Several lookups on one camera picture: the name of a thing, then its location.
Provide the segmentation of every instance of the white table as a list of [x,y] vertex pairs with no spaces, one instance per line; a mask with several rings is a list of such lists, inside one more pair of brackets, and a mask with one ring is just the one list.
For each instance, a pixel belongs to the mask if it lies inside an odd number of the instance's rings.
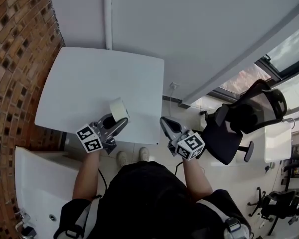
[[35,124],[74,133],[121,97],[131,122],[117,141],[159,143],[164,61],[132,53],[63,47],[46,80]]

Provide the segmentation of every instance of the white floor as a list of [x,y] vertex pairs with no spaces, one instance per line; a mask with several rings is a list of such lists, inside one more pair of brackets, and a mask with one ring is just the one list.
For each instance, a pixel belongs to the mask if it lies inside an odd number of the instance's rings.
[[[169,115],[168,101],[163,101],[162,116]],[[214,112],[221,103],[218,100],[204,97],[197,103],[197,107],[190,107],[185,110],[179,108],[176,103],[171,103],[171,116],[182,119],[184,123],[192,129],[202,130],[204,127],[204,118],[199,116],[199,112],[204,109],[208,113]],[[141,145],[128,142],[117,142],[117,148],[110,154],[102,153],[100,170],[103,173],[107,184],[114,178],[117,173],[115,156],[118,151],[124,151],[128,155],[129,162],[137,162],[138,152],[141,147],[147,147],[150,152],[150,160],[154,160],[166,166],[171,172],[175,172],[175,167],[182,161],[180,157],[173,157],[167,148],[168,139],[163,132],[160,132],[159,145]],[[76,159],[83,158],[84,149],[79,140],[73,134],[67,135],[65,151],[68,151]],[[264,236],[268,233],[271,223],[266,222],[259,229],[263,219],[257,213],[253,217],[248,214],[253,211],[253,207],[248,207],[248,202],[257,201],[257,187],[267,193],[273,190],[280,190],[280,166],[276,164],[275,168],[265,173],[264,165],[246,164],[242,166],[219,166],[219,162],[214,159],[207,151],[199,159],[199,164],[205,171],[205,175],[212,185],[213,189],[225,189],[229,192],[242,214],[249,221],[255,234],[254,238],[259,235]],[[185,183],[182,165],[179,166],[177,177]],[[104,183],[99,178],[99,192],[102,194],[105,190]]]

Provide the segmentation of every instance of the strap buckle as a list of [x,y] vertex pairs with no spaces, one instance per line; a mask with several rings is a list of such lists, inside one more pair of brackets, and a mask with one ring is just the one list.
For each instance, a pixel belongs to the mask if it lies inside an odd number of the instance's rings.
[[225,221],[225,226],[230,233],[233,233],[241,228],[241,224],[236,218],[228,218]]
[[79,225],[73,225],[70,229],[65,231],[65,234],[73,239],[78,239],[79,236],[83,237],[83,229]]

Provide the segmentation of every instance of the beige shoe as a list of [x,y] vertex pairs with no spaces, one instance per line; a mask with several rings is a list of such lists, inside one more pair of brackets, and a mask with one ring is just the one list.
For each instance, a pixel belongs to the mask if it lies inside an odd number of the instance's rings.
[[142,147],[139,151],[139,161],[149,161],[150,160],[150,152],[147,148]]
[[116,163],[119,168],[122,168],[125,165],[128,165],[128,156],[125,152],[119,151],[118,154],[116,154]]

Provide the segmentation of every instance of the forearm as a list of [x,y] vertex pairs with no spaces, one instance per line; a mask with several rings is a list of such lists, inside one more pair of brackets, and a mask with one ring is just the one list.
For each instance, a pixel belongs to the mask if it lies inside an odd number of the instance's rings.
[[213,193],[196,158],[190,161],[184,160],[183,167],[187,188],[195,202]]
[[98,189],[100,152],[87,154],[79,173],[76,176],[72,199],[87,199],[92,201]]

